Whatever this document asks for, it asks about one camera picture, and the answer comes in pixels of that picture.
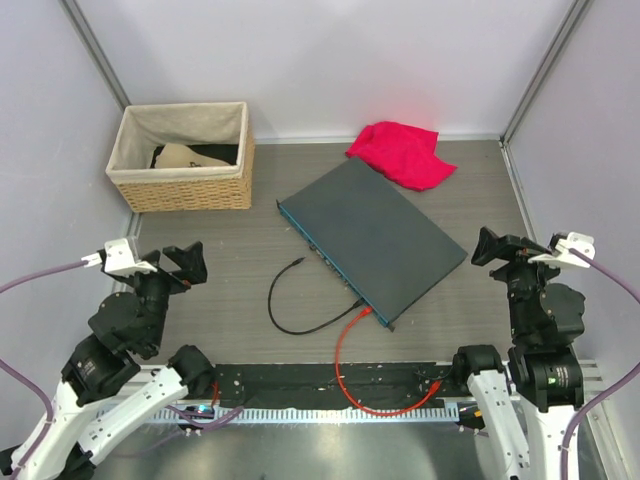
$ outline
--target wicker basket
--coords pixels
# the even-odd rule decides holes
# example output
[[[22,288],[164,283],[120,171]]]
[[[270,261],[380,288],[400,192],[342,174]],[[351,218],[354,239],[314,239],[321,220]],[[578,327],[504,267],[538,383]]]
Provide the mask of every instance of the wicker basket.
[[[236,165],[151,169],[167,143],[238,144]],[[107,175],[134,212],[251,207],[254,140],[244,102],[127,107]]]

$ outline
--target wood grain floor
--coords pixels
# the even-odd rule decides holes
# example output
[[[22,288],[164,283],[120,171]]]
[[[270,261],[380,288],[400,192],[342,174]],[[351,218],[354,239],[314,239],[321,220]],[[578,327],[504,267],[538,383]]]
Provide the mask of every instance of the wood grain floor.
[[[273,277],[299,256],[307,261],[278,283],[276,319],[306,329],[332,318],[355,301],[276,209],[284,199],[344,161],[347,145],[260,145],[254,167],[253,207],[246,211],[145,214],[143,250],[167,245],[205,245],[209,281],[172,297],[161,353],[163,363],[181,345],[197,345],[212,362],[331,362],[345,319],[324,331],[292,337],[276,330],[266,298]],[[441,142],[437,153],[459,168],[434,190],[398,187],[412,203],[473,253],[483,225],[496,233],[525,235],[516,199],[495,141]],[[363,320],[346,340],[345,361],[450,360],[461,345],[492,343],[503,356],[510,345],[504,284],[489,267],[467,259],[407,310],[390,333]]]

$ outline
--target gray floor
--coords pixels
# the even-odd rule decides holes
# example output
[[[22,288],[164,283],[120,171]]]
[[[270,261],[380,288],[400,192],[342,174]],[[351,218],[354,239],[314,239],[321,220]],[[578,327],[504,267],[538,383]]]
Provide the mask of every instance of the gray floor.
[[[262,145],[254,167],[253,207],[247,211],[146,214],[144,250],[205,245],[209,281],[172,297],[164,343],[150,363],[163,363],[181,345],[197,345],[212,362],[331,362],[340,325],[306,337],[277,331],[267,316],[274,275],[310,252],[278,214],[276,199],[297,192],[344,161],[347,145]],[[439,156],[459,168],[434,190],[398,189],[469,254],[478,231],[524,235],[525,229],[495,141],[441,142]],[[460,345],[510,345],[504,284],[468,260],[414,304],[390,333],[376,321],[358,325],[346,341],[345,361],[448,360]],[[274,294],[276,318],[305,329],[331,318],[355,297],[318,259],[288,272]]]
[[[117,453],[139,452],[172,428],[143,427]],[[580,429],[582,480],[606,479],[588,429]],[[489,439],[452,425],[410,423],[229,427],[178,438],[149,454],[111,455],[94,480],[496,480]]]

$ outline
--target white bracket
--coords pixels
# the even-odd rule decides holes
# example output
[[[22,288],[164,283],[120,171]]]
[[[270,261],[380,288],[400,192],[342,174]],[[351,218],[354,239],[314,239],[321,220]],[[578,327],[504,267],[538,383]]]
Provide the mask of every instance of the white bracket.
[[[560,479],[560,452],[562,451],[562,437],[575,415],[572,405],[549,407],[547,413],[542,413],[538,407],[527,399],[521,403],[527,420],[529,448],[531,449],[532,480]],[[571,448],[569,449],[569,478],[578,476],[578,429],[573,433]]]
[[[151,382],[113,410],[91,422],[78,439],[82,451],[91,452],[91,463],[102,463],[120,442],[149,417],[185,397],[189,389],[181,382],[182,377],[178,372],[164,367]]]
[[[593,237],[576,232],[569,232],[563,237],[556,243],[553,254],[543,253],[542,255],[536,255],[529,259],[529,263],[543,262],[557,268],[569,266],[589,268],[587,262],[573,255],[569,252],[569,249],[578,250],[586,257],[593,259],[596,254],[596,249],[593,246]]]
[[[128,277],[136,272],[157,272],[158,269],[149,262],[140,261],[138,242],[134,237],[119,238],[104,244],[107,259],[104,272],[111,275]]]
[[[511,403],[505,374],[497,370],[471,374],[467,386],[482,412],[498,471],[504,472],[500,478],[530,479],[529,446]]]
[[[54,416],[51,427],[25,467],[20,470],[18,474],[20,480],[57,478],[64,470],[69,452],[78,441],[78,437],[109,399],[93,402],[84,407],[78,407],[77,401],[78,397],[69,383],[58,383],[56,396],[52,401]],[[14,470],[42,431],[45,421],[46,416],[43,416],[29,438],[11,455]]]

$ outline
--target cable connector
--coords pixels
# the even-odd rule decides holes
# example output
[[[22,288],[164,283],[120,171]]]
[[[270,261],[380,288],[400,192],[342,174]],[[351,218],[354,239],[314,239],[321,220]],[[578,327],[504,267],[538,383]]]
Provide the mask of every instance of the cable connector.
[[[102,258],[99,253],[93,253],[91,255],[87,255],[86,257],[82,257],[80,260],[87,262],[84,268],[97,267],[98,265],[102,265]]]

